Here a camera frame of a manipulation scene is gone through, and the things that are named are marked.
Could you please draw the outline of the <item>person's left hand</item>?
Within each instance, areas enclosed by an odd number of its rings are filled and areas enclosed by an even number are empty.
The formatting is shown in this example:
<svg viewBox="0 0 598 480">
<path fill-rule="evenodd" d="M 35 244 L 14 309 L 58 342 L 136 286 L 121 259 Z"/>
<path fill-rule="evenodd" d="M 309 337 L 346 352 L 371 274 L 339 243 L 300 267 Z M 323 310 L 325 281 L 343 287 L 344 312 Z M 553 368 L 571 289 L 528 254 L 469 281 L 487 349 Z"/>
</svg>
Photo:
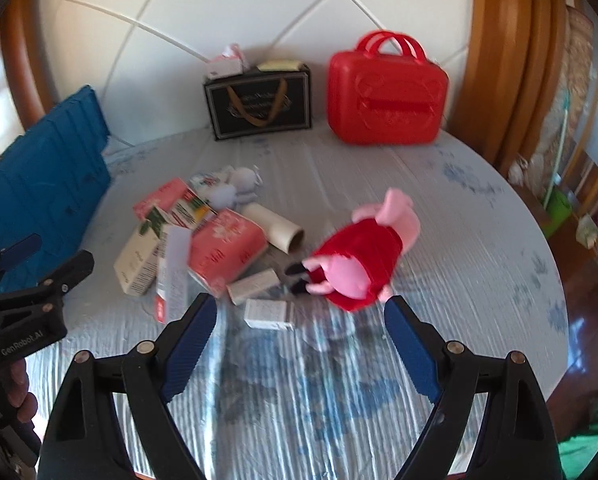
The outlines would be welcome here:
<svg viewBox="0 0 598 480">
<path fill-rule="evenodd" d="M 17 410 L 18 421 L 22 424 L 32 422 L 37 412 L 37 398 L 29 392 L 29 375 L 26 372 L 26 361 L 19 360 L 9 367 L 8 400 Z"/>
</svg>

